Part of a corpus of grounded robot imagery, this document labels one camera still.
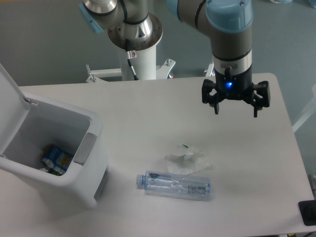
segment metal bracket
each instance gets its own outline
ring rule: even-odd
[[[156,79],[169,79],[173,78],[171,70],[173,69],[176,61],[167,59],[163,65],[156,67]],[[101,78],[121,77],[122,71],[120,68],[104,69],[104,70],[90,70],[88,64],[86,64],[88,79],[86,82],[106,82]]]
[[[215,76],[213,61],[208,65],[208,68],[206,70],[204,70],[204,74],[206,77],[214,77]]]

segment white trash bin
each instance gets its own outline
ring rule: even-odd
[[[94,112],[19,89],[0,64],[0,169],[50,200],[94,207],[109,172],[102,119]],[[40,171],[43,149],[73,154],[65,174]]]

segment table surface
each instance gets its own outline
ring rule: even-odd
[[[112,167],[94,210],[52,209],[40,195],[0,170],[1,236],[248,237],[315,231],[297,203],[313,199],[277,79],[271,106],[253,117],[240,101],[223,101],[219,115],[201,102],[204,78],[22,87],[97,112]],[[166,172],[176,144],[210,153],[211,200],[145,195],[137,174]]]

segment bottle label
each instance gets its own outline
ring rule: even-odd
[[[206,187],[205,186],[194,186],[189,185],[188,186],[188,193],[189,194],[206,194]]]

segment black object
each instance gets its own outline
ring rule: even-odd
[[[231,75],[232,68],[225,69],[225,75],[215,70],[216,83],[205,79],[202,86],[202,102],[214,107],[215,114],[219,112],[219,103],[225,99],[243,100],[254,108],[253,116],[256,118],[258,110],[270,106],[269,82],[262,81],[257,85],[252,83],[251,67],[239,75]]]
[[[306,226],[316,226],[316,200],[300,201],[298,207]]]
[[[315,231],[309,232],[308,234],[306,234],[306,235],[304,235],[304,236],[302,236],[302,237],[308,237],[308,236],[312,235],[313,233],[315,233]]]

